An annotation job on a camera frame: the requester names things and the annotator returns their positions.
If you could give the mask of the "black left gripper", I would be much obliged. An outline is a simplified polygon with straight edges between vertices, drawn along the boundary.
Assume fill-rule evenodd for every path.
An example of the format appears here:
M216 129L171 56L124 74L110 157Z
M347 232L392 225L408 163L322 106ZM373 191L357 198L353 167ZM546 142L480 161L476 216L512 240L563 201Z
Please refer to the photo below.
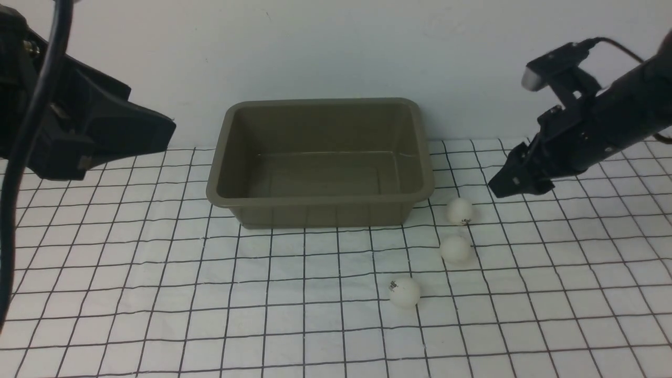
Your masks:
M16 9L2 6L2 158L10 156L47 41ZM171 118L128 101L131 88L65 57L27 167L41 179L82 180L88 170L167 149Z

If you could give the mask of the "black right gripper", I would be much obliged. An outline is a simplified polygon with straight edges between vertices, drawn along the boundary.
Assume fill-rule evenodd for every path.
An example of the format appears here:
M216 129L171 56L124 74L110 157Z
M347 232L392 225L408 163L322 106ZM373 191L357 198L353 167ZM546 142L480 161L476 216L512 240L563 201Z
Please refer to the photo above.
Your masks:
M488 182L497 198L543 195L553 179L578 175L620 152L620 104L611 97L554 106L537 119L539 131L529 144L509 155Z

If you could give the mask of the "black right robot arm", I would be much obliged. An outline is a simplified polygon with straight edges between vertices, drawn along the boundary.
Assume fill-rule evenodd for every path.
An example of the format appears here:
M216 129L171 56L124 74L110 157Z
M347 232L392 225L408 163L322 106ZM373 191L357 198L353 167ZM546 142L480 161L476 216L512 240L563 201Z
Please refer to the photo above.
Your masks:
M637 62L607 88L580 67L598 43ZM497 198L545 194L554 188L553 180L583 174L649 137L670 144L661 135L670 127L670 44L643 60L607 37L568 43L528 62L521 84L532 92L551 88L561 104L540 115L539 132L529 144L513 148L490 179Z

